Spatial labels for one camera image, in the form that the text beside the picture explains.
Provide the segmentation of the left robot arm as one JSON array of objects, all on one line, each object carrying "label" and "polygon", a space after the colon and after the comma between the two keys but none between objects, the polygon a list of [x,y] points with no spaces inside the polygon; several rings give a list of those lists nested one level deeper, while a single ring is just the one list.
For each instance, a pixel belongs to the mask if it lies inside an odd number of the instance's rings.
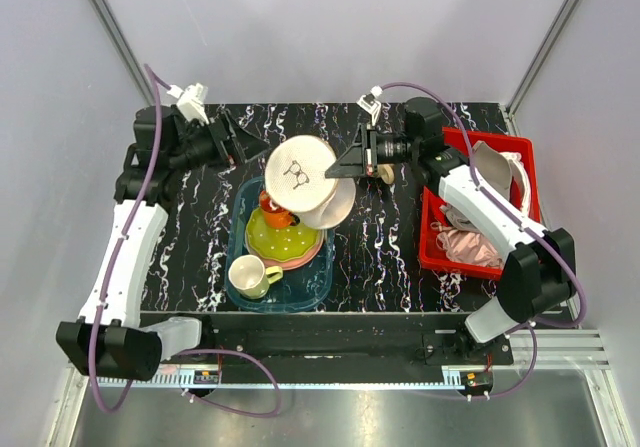
[{"label": "left robot arm", "polygon": [[147,107],[136,113],[133,132],[116,180],[112,233],[98,277],[77,320],[59,324],[56,342],[84,376],[148,381],[164,360],[183,352],[203,363],[216,349],[216,339],[196,318],[140,324],[151,257],[180,180],[201,167],[224,171],[244,165],[269,145],[226,109],[200,124],[174,106]]}]

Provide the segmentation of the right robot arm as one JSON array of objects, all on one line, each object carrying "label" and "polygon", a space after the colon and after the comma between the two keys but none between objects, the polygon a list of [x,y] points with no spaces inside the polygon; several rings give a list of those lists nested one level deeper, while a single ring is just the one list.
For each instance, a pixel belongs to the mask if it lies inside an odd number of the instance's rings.
[{"label": "right robot arm", "polygon": [[465,216],[504,263],[495,296],[466,317],[462,333],[454,338],[460,360],[480,361],[497,337],[577,293],[572,236],[564,229],[550,231],[521,213],[481,176],[470,148],[459,150],[446,142],[443,103],[427,97],[406,101],[399,134],[377,130],[381,103],[375,94],[362,96],[357,104],[370,119],[326,177],[371,177],[382,164],[407,164],[415,180]]}]

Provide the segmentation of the pink bra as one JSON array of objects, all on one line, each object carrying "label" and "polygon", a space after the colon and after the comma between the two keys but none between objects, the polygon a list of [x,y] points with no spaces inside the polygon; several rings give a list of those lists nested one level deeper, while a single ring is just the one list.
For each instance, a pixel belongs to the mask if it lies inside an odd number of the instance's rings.
[{"label": "pink bra", "polygon": [[430,227],[436,232],[437,248],[448,260],[477,267],[503,267],[497,250],[466,217],[449,205],[442,205],[439,210],[446,221],[434,221]]}]

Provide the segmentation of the grey bra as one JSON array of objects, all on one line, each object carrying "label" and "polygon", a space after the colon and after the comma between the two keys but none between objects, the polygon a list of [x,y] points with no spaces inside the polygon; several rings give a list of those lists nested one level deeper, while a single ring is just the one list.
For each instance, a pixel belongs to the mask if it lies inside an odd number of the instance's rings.
[{"label": "grey bra", "polygon": [[512,174],[505,158],[486,142],[478,141],[473,145],[475,166],[482,177],[496,190],[505,190],[511,186]]}]

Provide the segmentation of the white lace bra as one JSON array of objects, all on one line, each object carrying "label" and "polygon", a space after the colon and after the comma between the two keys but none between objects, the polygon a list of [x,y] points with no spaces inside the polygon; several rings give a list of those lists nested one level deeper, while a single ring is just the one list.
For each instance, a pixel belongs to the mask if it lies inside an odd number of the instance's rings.
[{"label": "white lace bra", "polygon": [[501,152],[500,155],[506,159],[512,174],[512,180],[519,189],[521,197],[519,211],[528,216],[531,211],[532,187],[529,175],[522,162],[522,156],[518,152]]}]

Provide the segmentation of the beige ceramic mug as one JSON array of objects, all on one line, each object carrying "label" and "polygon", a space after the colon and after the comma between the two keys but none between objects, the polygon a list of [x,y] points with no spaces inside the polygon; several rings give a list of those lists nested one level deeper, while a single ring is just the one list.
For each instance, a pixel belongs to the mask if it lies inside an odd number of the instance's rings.
[{"label": "beige ceramic mug", "polygon": [[392,164],[379,164],[377,177],[386,185],[392,185],[395,182],[394,166]]}]

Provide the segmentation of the orange mug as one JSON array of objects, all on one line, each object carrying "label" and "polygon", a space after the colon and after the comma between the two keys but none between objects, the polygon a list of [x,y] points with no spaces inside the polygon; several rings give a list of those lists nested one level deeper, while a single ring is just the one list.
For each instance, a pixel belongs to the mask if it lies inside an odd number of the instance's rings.
[{"label": "orange mug", "polygon": [[259,195],[259,207],[266,224],[273,229],[297,226],[300,222],[296,215],[277,205],[265,190]]}]

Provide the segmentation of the green polka dot bowl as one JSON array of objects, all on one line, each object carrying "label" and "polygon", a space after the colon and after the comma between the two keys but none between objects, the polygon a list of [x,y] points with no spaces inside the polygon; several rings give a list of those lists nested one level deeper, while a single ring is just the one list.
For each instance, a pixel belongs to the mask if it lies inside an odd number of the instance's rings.
[{"label": "green polka dot bowl", "polygon": [[270,212],[257,207],[245,227],[247,248],[263,259],[279,262],[304,257],[323,238],[321,230],[296,223],[287,210]]}]

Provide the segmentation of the pink plate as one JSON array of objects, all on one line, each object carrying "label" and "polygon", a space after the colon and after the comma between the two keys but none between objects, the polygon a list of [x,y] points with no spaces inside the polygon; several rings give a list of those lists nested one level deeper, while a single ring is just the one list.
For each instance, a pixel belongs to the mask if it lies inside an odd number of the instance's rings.
[{"label": "pink plate", "polygon": [[249,254],[259,257],[267,267],[293,270],[309,263],[323,247],[324,230],[299,225],[285,229],[247,228],[244,245]]}]

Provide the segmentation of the red plastic bin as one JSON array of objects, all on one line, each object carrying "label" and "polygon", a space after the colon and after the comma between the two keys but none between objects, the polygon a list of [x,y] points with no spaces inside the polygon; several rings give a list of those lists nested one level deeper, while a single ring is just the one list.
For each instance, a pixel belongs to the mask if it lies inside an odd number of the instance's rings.
[{"label": "red plastic bin", "polygon": [[[531,193],[529,200],[529,217],[540,223],[541,212],[538,198],[536,168],[533,144],[524,137],[514,137],[504,134],[491,134],[476,131],[468,131],[471,146],[484,141],[495,151],[504,153],[517,153],[519,162],[526,172]],[[448,233],[450,224],[446,220],[441,207],[445,202],[437,195],[432,194],[427,188],[423,189],[419,262],[422,268],[438,272],[459,273],[471,277],[498,280],[501,276],[500,267],[481,266],[472,263],[468,257],[459,260],[446,249],[444,234]]]}]

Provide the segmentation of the cream and yellow mug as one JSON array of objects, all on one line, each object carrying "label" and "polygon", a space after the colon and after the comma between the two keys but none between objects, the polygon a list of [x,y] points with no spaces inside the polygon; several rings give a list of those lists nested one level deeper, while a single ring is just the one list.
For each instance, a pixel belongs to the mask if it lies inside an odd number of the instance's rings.
[{"label": "cream and yellow mug", "polygon": [[257,300],[264,297],[271,285],[280,281],[283,275],[281,267],[267,267],[257,256],[243,255],[232,262],[228,279],[243,297]]}]

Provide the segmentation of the teal transparent plastic tub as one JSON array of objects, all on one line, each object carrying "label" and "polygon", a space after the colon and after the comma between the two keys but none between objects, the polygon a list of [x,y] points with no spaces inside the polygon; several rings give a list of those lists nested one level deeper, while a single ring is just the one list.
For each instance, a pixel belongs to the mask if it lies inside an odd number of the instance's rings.
[{"label": "teal transparent plastic tub", "polygon": [[[225,271],[240,256],[252,255],[244,245],[245,227],[253,210],[259,207],[259,194],[264,179],[253,178],[243,183],[235,198]],[[268,293],[257,300],[243,297],[229,280],[225,281],[227,299],[236,307],[259,313],[294,313],[310,311],[327,297],[333,278],[334,231],[326,232],[320,252],[307,264],[283,270],[283,278],[271,285]]]}]

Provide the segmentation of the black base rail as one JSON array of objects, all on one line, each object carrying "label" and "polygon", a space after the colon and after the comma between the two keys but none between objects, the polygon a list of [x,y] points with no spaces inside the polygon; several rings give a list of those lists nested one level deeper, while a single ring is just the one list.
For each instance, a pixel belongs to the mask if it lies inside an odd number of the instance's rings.
[{"label": "black base rail", "polygon": [[[512,367],[520,330],[481,347],[463,333],[459,313],[199,314],[202,339],[194,354],[170,362],[222,362],[226,384],[257,384],[265,376],[246,353],[261,361],[281,384],[422,384],[443,379],[443,367]],[[219,357],[217,350],[224,350]]]}]

